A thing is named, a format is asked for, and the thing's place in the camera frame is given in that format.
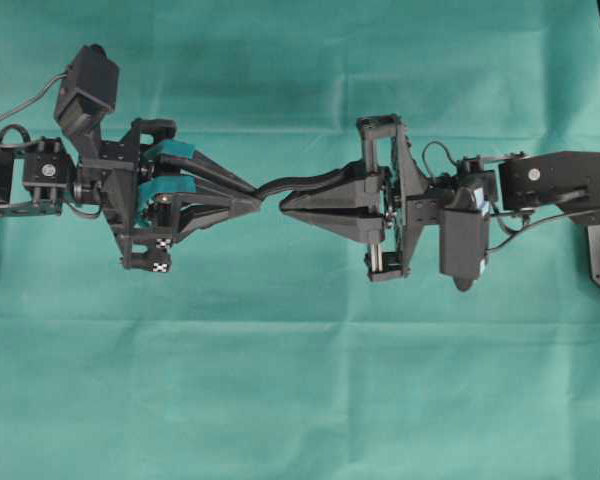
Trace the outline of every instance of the teal fabric backdrop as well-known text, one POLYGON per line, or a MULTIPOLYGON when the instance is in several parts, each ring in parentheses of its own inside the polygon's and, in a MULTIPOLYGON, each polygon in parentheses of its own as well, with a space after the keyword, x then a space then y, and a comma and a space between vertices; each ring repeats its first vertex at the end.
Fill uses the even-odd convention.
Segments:
MULTIPOLYGON (((418 156, 600 151, 594 0, 0 1, 0 112, 94 42, 121 68, 105 137, 173 118, 254 184, 358 159, 356 117, 392 112, 418 156)), ((18 121, 58 135, 54 96, 18 121)), ((169 275, 123 270, 103 220, 0 222, 0 479, 600 478, 581 229, 461 294, 436 229, 371 285, 360 245, 277 200, 169 275)))

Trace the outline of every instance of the green cloth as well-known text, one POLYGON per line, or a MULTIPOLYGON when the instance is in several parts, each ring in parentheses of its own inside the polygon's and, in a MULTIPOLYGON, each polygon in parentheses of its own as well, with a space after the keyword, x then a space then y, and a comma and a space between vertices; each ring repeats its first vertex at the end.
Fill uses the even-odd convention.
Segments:
MULTIPOLYGON (((0 112, 94 42, 121 69, 105 138, 172 118, 254 185, 357 160, 356 117, 392 112, 418 157, 600 151, 595 0, 0 0, 0 112)), ((56 91, 14 120, 59 135, 56 91)), ((436 228, 372 285, 362 246, 280 198, 168 275, 123 270, 102 219, 0 221, 0 480, 600 478, 580 228, 522 236, 462 294, 436 228)))

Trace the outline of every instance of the cable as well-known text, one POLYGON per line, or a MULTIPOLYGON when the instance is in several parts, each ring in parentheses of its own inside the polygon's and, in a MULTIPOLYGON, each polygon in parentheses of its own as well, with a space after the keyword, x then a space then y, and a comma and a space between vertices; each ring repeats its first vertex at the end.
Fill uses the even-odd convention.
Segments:
POLYGON ((9 132, 9 130, 15 130, 16 132, 18 132, 20 134, 20 137, 22 137, 23 142, 26 143, 31 141, 31 135, 29 135, 29 131, 26 128, 17 123, 11 123, 4 127, 2 130, 0 130, 0 143, 2 143, 2 140, 4 140, 4 136, 7 134, 7 132, 9 132))
POLYGON ((42 138, 36 138, 35 140, 31 140, 30 142, 24 143, 0 143, 0 148, 3 148, 5 150, 22 150, 24 148, 37 145, 42 140, 42 138))
POLYGON ((31 97, 28 100, 25 100, 20 105, 18 105, 17 107, 12 108, 8 112, 5 112, 5 113, 1 114, 0 115, 0 122, 2 122, 3 120, 5 120, 5 119, 7 119, 7 118, 9 118, 9 117, 11 117, 13 115, 15 115, 18 112, 21 112, 22 110, 24 110, 25 108, 31 106, 32 104, 36 103, 38 100, 40 100, 42 97, 44 97, 44 95, 49 91, 49 89, 57 81, 62 80, 66 76, 67 76, 67 74, 65 72, 63 72, 63 73, 59 73, 58 75, 54 75, 53 77, 51 77, 51 79, 46 83, 46 85, 44 87, 42 87, 42 90, 40 90, 33 97, 31 97))
POLYGON ((262 185, 255 191, 254 195, 260 200, 264 200, 271 195, 275 195, 287 190, 295 190, 299 192, 316 190, 318 188, 328 187, 343 181, 347 177, 346 173, 346 169, 340 168, 322 175, 316 175, 315 177, 278 178, 262 185))
MULTIPOLYGON (((74 198, 73 195, 70 195, 70 197, 74 202, 76 201, 76 199, 74 198)), ((76 214, 76 216, 78 216, 80 218, 84 218, 85 220, 95 220, 102 213, 102 199, 100 197, 100 190, 98 188, 95 188, 93 190, 93 197, 95 198, 96 202, 98 202, 98 209, 92 213, 83 212, 82 210, 80 210, 78 207, 76 207, 75 205, 73 205, 73 203, 71 203, 69 201, 66 202, 66 204, 69 206, 71 211, 76 214)))
POLYGON ((553 215, 551 217, 545 217, 545 218, 543 218, 541 220, 537 220, 537 221, 535 221, 533 223, 527 224, 526 226, 524 226, 520 230, 518 230, 516 233, 511 234, 509 236, 509 238, 507 238, 506 240, 504 240, 502 243, 496 245, 495 247, 487 248, 487 253, 495 253, 495 252, 501 250, 506 245, 508 245, 509 242, 511 242, 514 238, 518 238, 523 233, 528 232, 529 230, 532 230, 535 227, 538 227, 538 226, 543 225, 545 223, 553 222, 555 220, 561 220, 563 218, 578 217, 580 215, 591 215, 591 214, 597 213, 597 212, 600 212, 600 208, 593 209, 593 210, 582 210, 580 212, 561 213, 561 214, 558 214, 558 215, 553 215))
POLYGON ((431 177, 431 179, 435 177, 435 175, 433 174, 433 170, 431 170, 431 167, 429 167, 429 164, 427 163, 427 150, 429 150, 429 147, 431 145, 438 145, 439 147, 441 147, 444 150, 444 153, 447 156, 447 160, 449 160, 449 163, 451 163, 451 165, 453 165, 454 167, 458 166, 458 162, 456 162, 453 159, 449 148, 444 143, 438 140, 432 140, 431 142, 427 143, 427 145, 422 149, 422 163, 424 163, 424 168, 427 170, 427 173, 429 174, 429 177, 431 177))
POLYGON ((504 219, 502 217, 505 216, 504 213, 500 213, 500 210, 498 209, 498 207, 496 205, 492 205, 493 207, 493 212, 494 214, 491 215, 492 217, 496 218, 496 221, 498 222, 498 226, 500 227, 500 230, 502 230, 506 235, 511 236, 511 235, 516 235, 518 233, 520 233, 520 231, 526 227, 527 225, 529 225, 529 215, 523 215, 522 217, 522 227, 520 227, 519 229, 515 229, 515 228, 511 228, 509 225, 507 225, 504 221, 504 219))
POLYGON ((67 202, 67 205, 69 206, 69 208, 71 209, 71 211, 76 214, 76 216, 78 216, 80 218, 84 218, 85 220, 95 220, 102 213, 102 204, 100 204, 98 206, 98 210, 96 210, 93 213, 83 212, 78 207, 76 207, 75 205, 73 205, 71 202, 67 202))

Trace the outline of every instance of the black cable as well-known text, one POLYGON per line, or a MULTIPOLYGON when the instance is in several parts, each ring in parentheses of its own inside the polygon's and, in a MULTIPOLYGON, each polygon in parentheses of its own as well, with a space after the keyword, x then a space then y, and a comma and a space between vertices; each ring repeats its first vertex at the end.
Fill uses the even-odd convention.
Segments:
POLYGON ((28 100, 25 100, 24 102, 22 102, 20 105, 12 108, 11 110, 9 110, 8 112, 5 112, 3 114, 0 115, 0 122, 2 122, 3 120, 15 115, 18 112, 21 112, 22 110, 24 110, 25 108, 33 105, 34 103, 36 103, 38 100, 40 100, 42 97, 44 97, 44 95, 49 91, 49 89, 59 80, 62 80, 64 77, 66 77, 67 74, 65 72, 63 73, 59 73, 58 75, 54 75, 53 77, 51 77, 51 79, 45 84, 44 87, 42 87, 42 89, 36 93, 33 97, 29 98, 28 100))
POLYGON ((511 242, 514 238, 518 238, 523 233, 528 232, 529 230, 532 230, 535 227, 538 227, 538 226, 543 225, 545 223, 553 222, 555 220, 561 220, 563 218, 578 217, 580 215, 591 215, 591 214, 597 213, 597 212, 600 212, 600 208, 593 209, 593 210, 582 210, 580 212, 561 213, 561 214, 558 214, 558 215, 553 215, 551 217, 545 217, 545 218, 543 218, 541 220, 537 220, 537 221, 535 221, 533 223, 527 224, 526 226, 522 227, 516 233, 510 235, 506 240, 504 240, 500 244, 496 245, 495 247, 487 248, 487 253, 495 253, 498 250, 501 250, 506 245, 508 245, 509 242, 511 242))
POLYGON ((31 141, 31 135, 29 135, 29 131, 26 128, 17 123, 11 123, 6 127, 3 127, 2 130, 0 130, 0 143, 2 143, 2 140, 4 140, 4 136, 9 132, 9 130, 15 130, 16 132, 18 132, 20 134, 20 137, 22 138, 23 143, 31 141))
POLYGON ((504 219, 502 217, 505 216, 505 214, 500 213, 500 210, 498 209, 498 207, 496 205, 492 205, 493 206, 493 212, 494 214, 491 215, 492 217, 496 218, 496 221, 498 222, 498 226, 500 227, 500 230, 502 230, 506 235, 516 235, 518 233, 520 233, 520 231, 526 227, 527 225, 529 225, 529 215, 523 215, 522 217, 522 227, 520 227, 519 229, 515 229, 515 228, 511 228, 509 225, 507 225, 504 221, 504 219))
POLYGON ((451 155, 449 148, 444 143, 442 143, 438 140, 432 140, 431 142, 427 143, 425 145, 425 147, 422 149, 422 163, 424 163, 424 168, 427 170, 427 173, 429 174, 429 177, 431 179, 433 179, 435 177, 435 175, 433 174, 433 170, 431 170, 431 167, 429 167, 429 164, 427 163, 427 150, 429 150, 429 147, 432 145, 437 145, 437 146, 441 147, 444 150, 444 153, 447 157, 447 160, 449 160, 449 163, 451 163, 451 165, 453 165, 454 167, 458 166, 458 162, 456 162, 453 159, 453 156, 451 155))
POLYGON ((260 200, 264 200, 271 195, 285 192, 287 190, 295 190, 300 192, 316 190, 341 182, 346 178, 346 176, 345 169, 339 168, 337 170, 332 170, 314 177, 278 178, 262 185, 255 191, 254 195, 260 200))
POLYGON ((37 138, 35 140, 31 140, 30 142, 24 143, 0 143, 0 148, 5 150, 22 150, 27 147, 31 147, 33 145, 37 145, 42 141, 42 138, 37 138))
MULTIPOLYGON (((102 199, 100 197, 100 191, 98 188, 93 190, 93 196, 94 196, 96 202, 98 203, 98 209, 95 212, 83 212, 78 207, 73 205, 72 202, 66 202, 66 204, 69 206, 71 211, 76 214, 76 216, 78 216, 80 218, 84 218, 85 220, 95 220, 102 213, 102 199)), ((73 197, 73 195, 71 195, 71 199, 74 202, 76 201, 75 198, 73 197)))

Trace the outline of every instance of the bolt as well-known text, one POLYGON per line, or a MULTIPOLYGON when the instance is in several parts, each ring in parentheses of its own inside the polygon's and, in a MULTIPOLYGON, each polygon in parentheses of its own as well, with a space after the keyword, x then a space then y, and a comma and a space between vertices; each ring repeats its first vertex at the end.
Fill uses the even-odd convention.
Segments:
POLYGON ((532 168, 531 170, 529 170, 528 176, 529 180, 531 180, 532 182, 537 182, 538 180, 540 180, 540 170, 538 170, 537 168, 532 168))

